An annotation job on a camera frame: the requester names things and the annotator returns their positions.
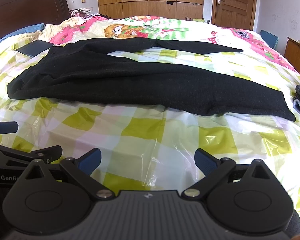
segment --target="screw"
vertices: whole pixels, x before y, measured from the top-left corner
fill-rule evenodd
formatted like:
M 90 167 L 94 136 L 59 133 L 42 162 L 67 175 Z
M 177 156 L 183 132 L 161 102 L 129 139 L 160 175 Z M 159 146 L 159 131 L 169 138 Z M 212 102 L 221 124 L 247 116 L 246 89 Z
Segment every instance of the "screw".
M 200 191 L 195 188 L 188 188 L 183 192 L 187 197 L 197 197 L 200 195 Z
M 72 163 L 74 163 L 74 161 L 75 161 L 75 158 L 73 158 L 73 157 L 67 157 L 67 158 L 65 158 L 67 161 L 71 161 Z
M 101 189 L 97 192 L 97 196 L 101 198 L 108 198 L 112 196 L 112 192 L 109 189 Z

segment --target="black pants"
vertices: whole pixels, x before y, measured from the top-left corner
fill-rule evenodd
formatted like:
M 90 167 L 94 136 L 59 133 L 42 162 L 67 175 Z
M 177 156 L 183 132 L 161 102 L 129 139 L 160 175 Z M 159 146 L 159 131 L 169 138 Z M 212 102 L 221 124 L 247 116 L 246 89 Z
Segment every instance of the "black pants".
M 12 80 L 12 99 L 57 98 L 102 104 L 164 105 L 203 116 L 228 112 L 277 115 L 291 121 L 282 92 L 242 78 L 158 62 L 107 55 L 153 46 L 207 54 L 239 52 L 197 41 L 98 38 L 52 47 L 37 65 Z

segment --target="pillow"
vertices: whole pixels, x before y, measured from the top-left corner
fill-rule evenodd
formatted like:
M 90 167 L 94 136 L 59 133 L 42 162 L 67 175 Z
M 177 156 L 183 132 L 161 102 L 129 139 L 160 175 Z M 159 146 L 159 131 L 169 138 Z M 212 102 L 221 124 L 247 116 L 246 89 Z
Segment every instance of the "pillow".
M 23 33 L 34 33 L 35 31 L 42 31 L 43 29 L 44 29 L 44 23 L 39 23 L 28 27 L 24 27 L 22 29 L 19 29 L 17 31 L 14 31 L 13 33 L 4 36 L 3 38 L 0 39 L 0 42 L 2 42 L 8 37 L 16 36 Z

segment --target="bed sheet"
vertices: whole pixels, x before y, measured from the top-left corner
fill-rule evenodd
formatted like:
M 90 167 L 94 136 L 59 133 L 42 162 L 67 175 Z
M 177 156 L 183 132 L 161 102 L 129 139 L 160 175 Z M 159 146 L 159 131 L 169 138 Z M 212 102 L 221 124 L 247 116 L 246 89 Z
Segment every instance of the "bed sheet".
M 7 96 L 6 85 L 48 52 L 30 58 L 15 51 L 33 40 L 64 46 L 89 38 L 138 36 L 207 41 L 243 49 L 243 53 L 199 55 L 152 48 L 111 55 L 190 65 L 280 90 L 297 121 L 233 113 L 203 117 L 164 106 L 85 104 L 51 98 L 11 100 Z M 99 147 L 102 162 L 92 177 L 114 192 L 181 192 L 204 177 L 194 163 L 197 148 L 238 163 L 259 158 L 277 176 L 300 215 L 300 115 L 292 107 L 297 84 L 300 75 L 251 31 L 150 16 L 88 21 L 72 17 L 61 25 L 47 25 L 42 32 L 21 34 L 0 43 L 0 121 L 19 124 L 17 133 L 0 135 L 0 144 L 26 152 L 60 145 L 62 158 L 78 158 Z

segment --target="black tablet case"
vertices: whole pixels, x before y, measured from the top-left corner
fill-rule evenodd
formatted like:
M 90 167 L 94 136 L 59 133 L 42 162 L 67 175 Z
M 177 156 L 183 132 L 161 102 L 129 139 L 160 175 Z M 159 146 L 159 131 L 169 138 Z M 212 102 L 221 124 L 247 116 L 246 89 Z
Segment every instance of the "black tablet case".
M 31 43 L 28 43 L 25 46 L 22 46 L 16 51 L 21 52 L 30 57 L 35 57 L 46 49 L 50 49 L 54 44 L 46 41 L 36 40 Z

